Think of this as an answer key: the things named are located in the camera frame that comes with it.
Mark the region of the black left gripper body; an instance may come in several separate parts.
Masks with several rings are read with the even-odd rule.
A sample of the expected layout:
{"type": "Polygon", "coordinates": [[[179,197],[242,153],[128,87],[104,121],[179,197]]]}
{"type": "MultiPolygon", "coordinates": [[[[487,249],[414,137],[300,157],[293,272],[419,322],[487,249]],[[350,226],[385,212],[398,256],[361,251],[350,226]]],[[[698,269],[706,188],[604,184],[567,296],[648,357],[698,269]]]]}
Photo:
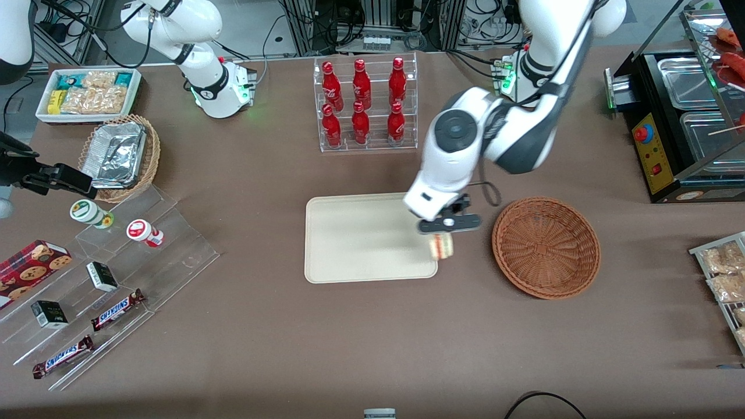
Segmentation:
{"type": "Polygon", "coordinates": [[[460,216],[471,206],[469,194],[461,194],[454,202],[442,209],[442,217],[460,216]]]}

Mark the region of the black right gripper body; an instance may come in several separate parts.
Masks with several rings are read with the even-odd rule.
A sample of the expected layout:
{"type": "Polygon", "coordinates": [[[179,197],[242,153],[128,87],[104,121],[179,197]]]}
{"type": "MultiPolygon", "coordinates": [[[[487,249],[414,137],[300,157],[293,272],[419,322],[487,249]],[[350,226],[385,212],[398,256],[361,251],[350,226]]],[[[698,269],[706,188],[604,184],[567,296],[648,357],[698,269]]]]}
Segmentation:
{"type": "Polygon", "coordinates": [[[39,174],[42,167],[37,161],[39,154],[30,146],[1,133],[1,186],[23,187],[23,177],[39,174]]]}

